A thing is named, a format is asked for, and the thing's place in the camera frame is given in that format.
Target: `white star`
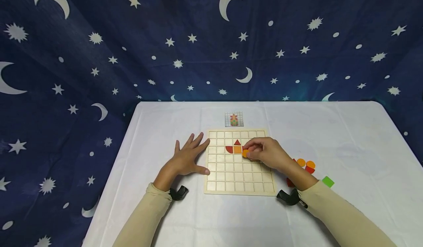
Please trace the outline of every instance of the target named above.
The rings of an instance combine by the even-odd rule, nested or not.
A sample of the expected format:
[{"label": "white star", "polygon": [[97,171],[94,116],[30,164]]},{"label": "white star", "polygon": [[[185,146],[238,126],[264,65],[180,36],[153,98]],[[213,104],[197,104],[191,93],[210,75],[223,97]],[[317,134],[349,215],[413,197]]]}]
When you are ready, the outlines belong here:
[{"label": "white star", "polygon": [[103,39],[98,33],[92,32],[92,34],[88,36],[90,37],[90,41],[94,44],[100,44],[103,41]]},{"label": "white star", "polygon": [[300,49],[301,54],[303,54],[303,53],[307,54],[307,51],[311,50],[311,49],[309,49],[309,47],[310,46],[307,46],[307,47],[303,46],[303,49]]},{"label": "white star", "polygon": [[68,110],[70,111],[70,114],[76,114],[77,110],[79,109],[76,108],[76,105],[70,105],[70,108],[68,108]]},{"label": "white star", "polygon": [[327,74],[321,74],[316,77],[316,80],[320,82],[321,80],[325,80],[327,77],[328,77]]},{"label": "white star", "polygon": [[62,89],[62,85],[57,85],[57,84],[54,84],[54,88],[52,88],[52,90],[56,92],[55,94],[61,94],[61,95],[62,95],[62,92],[64,91]]},{"label": "white star", "polygon": [[239,36],[239,38],[241,39],[241,42],[243,41],[243,40],[245,40],[245,41],[247,41],[247,33],[245,32],[245,33],[242,33],[241,32],[241,36]]},{"label": "white star", "polygon": [[8,184],[8,183],[10,183],[11,181],[8,181],[8,182],[5,182],[4,180],[5,180],[5,178],[6,177],[3,177],[3,178],[1,178],[1,180],[0,180],[0,190],[2,190],[2,191],[6,191],[7,189],[6,189],[6,185]]},{"label": "white star", "polygon": [[399,36],[401,34],[401,32],[405,32],[406,31],[405,30],[406,27],[407,26],[398,26],[397,29],[391,31],[392,32],[392,35],[391,36],[393,36],[393,35]]},{"label": "white star", "polygon": [[192,41],[192,43],[194,43],[194,41],[197,41],[196,39],[197,36],[192,35],[192,33],[191,33],[191,36],[188,36],[188,37],[189,37],[189,41]]},{"label": "white star", "polygon": [[175,43],[175,41],[173,41],[173,40],[172,40],[172,38],[170,38],[169,40],[168,40],[168,39],[166,39],[165,44],[168,44],[168,45],[169,45],[169,47],[170,47],[170,46],[175,46],[173,43]]},{"label": "white star", "polygon": [[236,57],[238,57],[239,55],[238,54],[236,54],[237,52],[231,52],[232,53],[232,55],[230,55],[229,57],[231,57],[231,60],[233,60],[233,59],[236,59]]},{"label": "white star", "polygon": [[285,52],[284,52],[284,51],[282,51],[282,50],[277,51],[277,52],[276,52],[276,56],[275,56],[275,57],[281,58],[281,56],[283,56],[283,54],[284,54],[284,53],[285,53]]},{"label": "white star", "polygon": [[26,36],[28,35],[23,27],[17,26],[15,23],[13,23],[13,25],[8,25],[7,26],[7,30],[5,30],[4,32],[9,34],[9,40],[17,40],[19,43],[22,40],[27,40]]},{"label": "white star", "polygon": [[178,68],[178,69],[182,67],[182,64],[184,63],[178,59],[173,62],[173,66],[175,66],[175,68]]},{"label": "white star", "polygon": [[113,56],[111,58],[109,58],[109,62],[111,62],[112,64],[117,63],[118,60],[117,58],[114,58]]},{"label": "white star", "polygon": [[370,61],[372,61],[372,62],[381,61],[382,59],[384,59],[385,56],[386,56],[386,53],[384,53],[384,52],[377,53],[376,55],[371,57]]},{"label": "white star", "polygon": [[88,182],[87,182],[88,186],[94,185],[94,180],[95,180],[94,176],[88,177]]},{"label": "white star", "polygon": [[131,2],[131,6],[134,6],[135,8],[137,8],[137,5],[141,5],[138,0],[128,0]]},{"label": "white star", "polygon": [[393,94],[394,96],[397,96],[401,91],[398,89],[398,87],[392,86],[391,88],[388,89],[388,92],[390,94]]},{"label": "white star", "polygon": [[323,18],[320,18],[320,17],[313,19],[311,23],[308,24],[308,29],[311,31],[318,29],[318,27],[322,24],[322,21],[323,21]]},{"label": "white star", "polygon": [[19,154],[20,150],[26,150],[24,145],[26,142],[21,142],[19,139],[16,141],[16,143],[9,143],[9,146],[12,147],[12,149],[9,150],[9,152],[16,152],[16,154]]},{"label": "white star", "polygon": [[105,139],[105,146],[106,146],[106,147],[109,147],[109,146],[110,146],[110,144],[112,144],[112,139],[111,139],[111,138],[106,138],[106,139]]},{"label": "white star", "polygon": [[94,69],[91,69],[91,70],[92,70],[91,74],[94,75],[94,77],[96,75],[98,75],[98,73],[100,72],[97,68],[94,68]]}]

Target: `star print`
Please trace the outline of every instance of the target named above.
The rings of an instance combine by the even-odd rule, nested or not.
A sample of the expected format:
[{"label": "star print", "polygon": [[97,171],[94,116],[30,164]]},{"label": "star print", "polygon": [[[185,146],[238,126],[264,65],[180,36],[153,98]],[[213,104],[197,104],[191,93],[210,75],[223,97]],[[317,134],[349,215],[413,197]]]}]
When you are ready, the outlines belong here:
[{"label": "star print", "polygon": [[278,57],[278,58],[281,58],[281,56],[283,56],[284,55],[284,51],[282,51],[282,50],[280,50],[280,51],[277,51],[276,52],[276,56],[275,57]]},{"label": "star print", "polygon": [[397,29],[391,31],[392,32],[392,35],[391,36],[393,36],[393,35],[399,36],[401,34],[401,32],[405,32],[406,31],[405,30],[406,27],[407,26],[398,26]]},{"label": "star print", "polygon": [[118,60],[117,58],[114,58],[113,56],[111,58],[109,58],[109,62],[111,62],[112,64],[117,63]]},{"label": "star print", "polygon": [[91,70],[92,70],[91,74],[94,75],[94,77],[96,75],[98,75],[98,73],[100,72],[97,68],[94,68],[94,69],[91,69]]},{"label": "star print", "polygon": [[68,109],[70,111],[70,114],[76,114],[78,108],[76,108],[76,105],[70,105],[70,108]]},{"label": "star print", "polygon": [[62,92],[64,91],[62,89],[62,85],[57,85],[57,84],[54,84],[54,88],[52,88],[52,90],[56,92],[55,94],[61,94],[61,95],[62,95]]},{"label": "star print", "polygon": [[170,46],[175,46],[173,43],[175,43],[175,41],[173,41],[173,40],[172,40],[172,38],[170,38],[169,40],[168,40],[168,39],[166,39],[165,44],[168,44],[168,45],[169,45],[169,47],[170,47]]},{"label": "star print", "polygon": [[128,0],[131,2],[131,6],[134,6],[135,8],[137,8],[137,5],[141,5],[138,0]]},{"label": "star print", "polygon": [[87,182],[88,186],[94,185],[94,180],[95,178],[93,175],[91,177],[88,177],[88,182]]},{"label": "star print", "polygon": [[236,59],[236,57],[239,56],[238,54],[236,54],[237,51],[236,52],[231,52],[231,53],[232,53],[232,55],[229,56],[229,57],[231,57],[231,60]]},{"label": "star print", "polygon": [[193,36],[192,33],[191,33],[191,36],[188,36],[188,37],[189,37],[189,41],[192,41],[192,43],[194,43],[194,41],[197,41],[196,39],[197,36]]},{"label": "star print", "polygon": [[245,33],[242,33],[241,32],[241,36],[239,37],[240,39],[241,39],[241,42],[243,41],[243,40],[245,40],[245,41],[247,41],[247,33],[245,32]]},{"label": "star print", "polygon": [[309,47],[310,46],[307,46],[307,47],[303,46],[303,49],[300,49],[301,54],[303,54],[303,53],[307,54],[307,51],[311,50],[311,49],[309,49]]},{"label": "star print", "polygon": [[10,183],[11,181],[8,181],[8,182],[5,182],[4,180],[5,180],[5,178],[6,177],[3,177],[3,178],[1,178],[1,180],[0,180],[0,190],[2,190],[2,191],[7,191],[7,189],[6,189],[6,185],[8,184],[8,183]]}]

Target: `navy blue backdrop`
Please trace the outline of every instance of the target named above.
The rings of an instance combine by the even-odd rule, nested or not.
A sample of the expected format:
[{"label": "navy blue backdrop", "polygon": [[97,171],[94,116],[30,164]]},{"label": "navy blue backdrop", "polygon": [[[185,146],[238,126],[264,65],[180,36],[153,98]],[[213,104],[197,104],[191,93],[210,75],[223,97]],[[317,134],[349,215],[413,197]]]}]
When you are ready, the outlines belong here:
[{"label": "navy blue backdrop", "polygon": [[82,244],[139,101],[373,99],[421,161],[422,11],[421,0],[0,0],[0,245]]}]

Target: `white dot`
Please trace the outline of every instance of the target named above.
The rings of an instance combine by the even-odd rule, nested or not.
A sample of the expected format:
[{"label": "white dot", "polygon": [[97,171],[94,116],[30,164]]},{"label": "white dot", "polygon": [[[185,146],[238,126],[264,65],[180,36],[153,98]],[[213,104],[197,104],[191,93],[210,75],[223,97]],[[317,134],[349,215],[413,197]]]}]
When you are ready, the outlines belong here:
[{"label": "white dot", "polygon": [[3,230],[7,230],[8,228],[10,228],[13,225],[13,221],[8,221],[3,225]]}]

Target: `white tablecloth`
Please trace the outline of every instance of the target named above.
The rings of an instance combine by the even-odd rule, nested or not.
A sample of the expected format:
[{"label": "white tablecloth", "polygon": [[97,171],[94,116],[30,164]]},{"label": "white tablecloth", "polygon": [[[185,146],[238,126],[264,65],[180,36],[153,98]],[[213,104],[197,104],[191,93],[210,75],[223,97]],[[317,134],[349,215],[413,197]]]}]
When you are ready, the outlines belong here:
[{"label": "white tablecloth", "polygon": [[[224,128],[242,111],[245,128],[265,128],[292,158],[312,160],[315,175],[361,210],[399,247],[421,246],[423,170],[384,108],[375,102],[141,102],[120,147],[84,240],[112,246],[149,182],[173,155],[175,140]],[[203,154],[198,164],[204,165]],[[277,175],[278,189],[288,191]],[[304,208],[276,197],[203,193],[201,175],[159,225],[155,246],[337,246]]]}]

